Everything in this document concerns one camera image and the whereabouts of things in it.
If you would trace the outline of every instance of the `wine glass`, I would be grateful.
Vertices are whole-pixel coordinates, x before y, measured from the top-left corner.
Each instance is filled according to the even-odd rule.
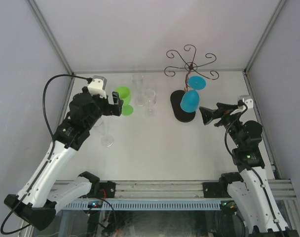
[[[134,112],[134,108],[129,105],[131,100],[130,89],[126,86],[120,86],[115,91],[118,92],[119,98],[124,101],[121,114],[124,116],[131,115]]]
[[[143,84],[144,84],[144,75],[140,73],[135,73],[132,76],[132,82],[135,85],[136,89],[136,98],[134,99],[135,104],[137,106],[143,106],[145,104],[144,98],[143,98]]]
[[[114,137],[108,134],[108,129],[106,128],[105,122],[103,119],[97,120],[94,127],[98,128],[102,134],[101,144],[103,147],[110,147],[114,143]]]
[[[144,102],[147,105],[146,115],[154,116],[156,114],[155,103],[156,103],[156,94],[152,89],[146,89],[144,93]]]

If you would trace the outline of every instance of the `clear glass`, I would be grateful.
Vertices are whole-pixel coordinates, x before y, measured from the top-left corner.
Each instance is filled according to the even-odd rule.
[[[102,134],[101,144],[103,147],[110,147],[114,143],[114,137],[108,134],[108,129],[106,128],[103,119],[99,119],[94,127],[98,128],[99,132]]]
[[[156,103],[156,94],[152,89],[146,89],[144,92],[144,102],[147,105],[146,115],[154,116],[156,114],[156,109],[154,107]]]
[[[143,98],[143,87],[144,87],[144,75],[136,73],[132,76],[132,82],[136,89],[136,98],[134,102],[137,106],[143,106],[145,104]]]

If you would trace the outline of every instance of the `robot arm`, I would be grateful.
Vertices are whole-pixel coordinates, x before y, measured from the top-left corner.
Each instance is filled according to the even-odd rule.
[[[108,103],[104,77],[92,82],[73,97],[70,111],[58,126],[48,152],[26,185],[17,195],[8,195],[4,203],[19,217],[39,230],[45,229],[56,213],[74,199],[98,191],[99,178],[84,172],[65,187],[51,192],[61,169],[89,137],[89,130],[102,116],[120,116],[123,101],[113,92],[114,104]]]
[[[239,207],[251,234],[249,236],[298,237],[297,231],[290,231],[268,184],[259,150],[262,126],[256,121],[243,124],[239,120],[246,109],[253,108],[253,100],[250,96],[242,96],[238,99],[238,105],[217,103],[217,107],[216,110],[204,107],[199,109],[205,125],[220,119],[214,126],[224,126],[226,134],[237,145],[232,153],[227,149],[239,172],[222,174],[219,184]]]

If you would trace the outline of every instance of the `black cable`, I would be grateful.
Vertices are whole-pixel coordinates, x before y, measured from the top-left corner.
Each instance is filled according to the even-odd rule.
[[[242,235],[241,236],[245,237],[246,230],[245,230],[244,221],[242,220],[241,216],[239,216],[239,215],[235,215],[235,216],[239,219],[239,221],[241,223],[241,227],[242,227]]]
[[[49,122],[48,122],[48,119],[47,119],[47,114],[46,114],[46,107],[45,107],[46,91],[47,91],[47,88],[48,88],[49,84],[54,79],[59,78],[59,77],[72,77],[72,78],[85,79],[88,82],[92,79],[92,78],[84,78],[84,77],[79,77],[79,76],[69,75],[69,74],[59,74],[59,75],[56,75],[56,76],[52,77],[51,79],[49,79],[48,82],[46,83],[45,88],[43,90],[43,94],[42,94],[42,112],[43,112],[43,116],[44,116],[44,119],[45,119],[45,122],[46,122],[46,125],[47,125],[47,128],[48,128],[48,131],[49,131],[50,136],[51,136],[51,141],[52,141],[52,147],[51,147],[49,156],[47,158],[48,161],[50,160],[50,158],[52,156],[52,153],[53,153],[53,151],[55,149],[55,141],[54,141],[53,133],[52,133],[52,130],[50,128],[50,125],[49,125]],[[29,192],[32,189],[32,187],[35,184],[36,180],[38,179],[38,177],[41,175],[41,173],[43,172],[44,168],[48,164],[48,161],[43,165],[43,167],[41,168],[41,170],[39,171],[39,173],[37,174],[37,176],[35,177],[35,179],[31,182],[31,185],[28,187],[28,189],[27,189],[26,192]],[[13,207],[13,209],[10,211],[10,213],[3,220],[2,224],[1,224],[1,228],[0,228],[0,232],[1,232],[2,235],[11,235],[11,234],[14,234],[14,233],[19,232],[19,231],[21,231],[21,230],[23,230],[23,229],[25,229],[25,228],[27,228],[28,226],[31,225],[31,224],[28,224],[28,225],[26,225],[26,226],[24,226],[22,228],[19,228],[17,230],[11,231],[11,232],[5,232],[4,231],[4,226],[5,226],[6,222],[7,222],[7,220],[13,214],[13,212],[16,210],[16,208],[19,206],[19,204],[22,203],[22,201],[24,200],[24,198],[26,196],[27,196],[27,194],[23,195],[23,197],[21,198],[21,200]]]
[[[97,224],[99,224],[103,229],[106,229],[106,226],[104,226],[102,223],[98,222]]]
[[[106,201],[106,200],[103,199],[103,198],[96,197],[96,199],[106,202],[106,203],[110,206],[110,208],[112,209],[112,211],[113,211],[113,213],[114,213],[115,230],[116,230],[116,227],[117,227],[117,218],[116,218],[116,213],[115,213],[115,210],[114,210],[113,206],[112,206],[108,201]]]
[[[266,191],[266,188],[264,187],[264,182],[263,182],[262,178],[261,178],[260,175],[256,172],[256,170],[254,170],[252,167],[250,167],[249,165],[247,165],[247,164],[241,162],[240,160],[237,160],[237,159],[234,157],[234,155],[232,154],[232,152],[230,151],[229,147],[228,147],[228,143],[227,143],[227,135],[228,135],[228,132],[229,132],[230,127],[233,125],[234,122],[238,121],[238,119],[239,119],[239,118],[240,118],[240,117],[248,110],[248,106],[247,106],[245,103],[243,103],[243,105],[246,107],[245,110],[244,110],[244,111],[240,114],[240,116],[238,116],[238,117],[237,117],[237,118],[236,118],[236,119],[228,126],[228,128],[225,130],[225,148],[227,149],[227,151],[229,152],[229,154],[231,155],[231,157],[232,157],[237,163],[242,164],[244,167],[246,167],[247,169],[252,170],[252,171],[255,173],[255,175],[257,176],[257,178],[258,178],[259,181],[260,181],[261,188],[263,188],[263,191],[264,191],[264,193],[265,193],[265,196],[266,196],[266,199],[267,199],[267,202],[268,202],[268,205],[269,205],[269,209],[270,209],[270,211],[271,211],[271,213],[272,213],[272,215],[273,215],[273,218],[274,218],[274,220],[276,220],[277,218],[276,218],[276,215],[275,215],[275,213],[274,213],[274,210],[273,210],[273,207],[272,207],[272,203],[271,203],[270,200],[269,200],[269,196],[268,196],[268,193],[267,193],[267,191]],[[278,223],[278,222],[275,222],[275,224],[277,225],[277,228],[278,228],[278,230],[280,231],[282,237],[285,237],[285,236],[284,236],[284,233],[283,233],[283,231],[282,231],[282,228],[280,227],[279,223]]]
[[[234,202],[234,205],[236,205],[235,201],[233,201],[233,200],[230,200],[230,201],[226,202],[224,205],[227,206],[229,203],[232,203],[232,202]],[[224,214],[224,213],[221,212],[221,213],[219,214],[219,218],[218,218],[218,228],[219,228],[219,233],[220,233],[220,235],[223,237],[223,233],[222,233],[221,226],[220,226],[220,218],[221,218],[221,215],[222,215],[222,214]],[[242,236],[242,237],[245,237],[246,230],[245,230],[244,222],[243,222],[242,218],[241,218],[239,215],[235,214],[235,216],[239,219],[240,224],[241,224],[241,228],[242,228],[242,234],[241,234],[241,236]]]
[[[2,222],[1,229],[0,229],[0,232],[1,232],[2,235],[11,235],[11,234],[14,234],[14,233],[19,232],[19,231],[21,231],[21,230],[23,230],[23,229],[25,229],[25,228],[27,228],[28,226],[31,225],[31,224],[28,224],[28,225],[26,225],[26,226],[24,226],[24,227],[22,227],[22,228],[19,228],[19,229],[15,230],[15,231],[11,231],[11,232],[5,232],[5,231],[3,230],[3,229],[4,229],[4,226],[5,226],[6,222],[7,222],[7,220],[10,218],[10,216],[13,214],[13,212],[15,211],[15,209],[18,207],[19,204],[21,204],[21,202],[24,200],[24,198],[25,198],[26,196],[27,196],[27,194],[25,194],[25,195],[22,197],[22,199],[14,206],[14,208],[10,211],[10,213],[6,216],[6,218],[5,218],[4,221]]]

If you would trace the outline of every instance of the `blue cup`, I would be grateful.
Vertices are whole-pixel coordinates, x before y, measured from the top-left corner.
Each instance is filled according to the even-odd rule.
[[[187,113],[195,112],[199,104],[199,95],[196,90],[190,90],[183,95],[181,109]]]
[[[188,79],[188,85],[194,90],[202,90],[206,87],[206,81],[200,76],[192,76]]]

